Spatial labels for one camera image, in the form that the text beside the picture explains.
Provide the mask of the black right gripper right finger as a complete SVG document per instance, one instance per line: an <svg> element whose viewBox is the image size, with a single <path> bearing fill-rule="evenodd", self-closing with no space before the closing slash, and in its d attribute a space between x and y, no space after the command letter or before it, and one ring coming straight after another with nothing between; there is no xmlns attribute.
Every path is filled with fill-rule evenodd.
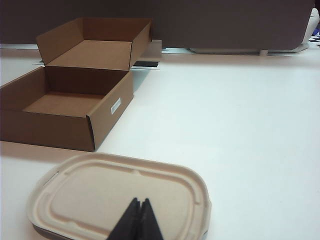
<svg viewBox="0 0 320 240"><path fill-rule="evenodd" d="M157 218L154 214L151 202L148 198L142 203L136 230L137 240L163 240Z"/></svg>

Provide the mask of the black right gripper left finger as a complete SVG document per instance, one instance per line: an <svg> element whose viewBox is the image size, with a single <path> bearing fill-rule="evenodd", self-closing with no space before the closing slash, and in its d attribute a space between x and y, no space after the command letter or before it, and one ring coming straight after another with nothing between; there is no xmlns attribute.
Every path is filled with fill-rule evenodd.
<svg viewBox="0 0 320 240"><path fill-rule="evenodd" d="M112 229L107 240L134 240L140 215L140 201L132 199L121 218Z"/></svg>

